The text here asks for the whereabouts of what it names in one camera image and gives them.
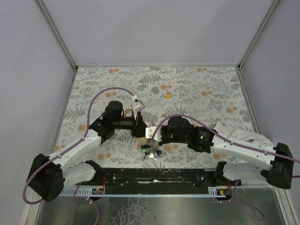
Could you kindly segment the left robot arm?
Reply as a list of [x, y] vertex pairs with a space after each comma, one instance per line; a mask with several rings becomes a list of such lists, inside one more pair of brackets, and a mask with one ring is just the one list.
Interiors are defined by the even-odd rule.
[[147, 127], [141, 115], [144, 108], [141, 100], [135, 100], [131, 116], [126, 116], [121, 102], [109, 102], [101, 116], [87, 126], [81, 138], [48, 156], [40, 153], [34, 158], [26, 181], [28, 187], [42, 200], [51, 202], [64, 188], [93, 180], [101, 169], [97, 163], [91, 161], [75, 167], [72, 164], [86, 152], [107, 141], [116, 129], [129, 130], [134, 138], [144, 137]]

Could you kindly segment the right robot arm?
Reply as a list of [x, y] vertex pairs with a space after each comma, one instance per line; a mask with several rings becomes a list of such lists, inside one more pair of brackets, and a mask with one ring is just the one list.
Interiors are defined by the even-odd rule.
[[221, 176], [227, 180], [265, 179], [274, 187], [291, 188], [295, 159], [286, 144], [278, 143], [275, 147], [252, 144], [230, 138], [204, 124], [195, 127], [189, 119], [189, 116], [173, 115], [165, 119], [166, 125], [161, 122], [156, 129], [160, 134], [159, 144], [184, 143], [196, 152], [243, 160], [237, 165], [218, 164]]

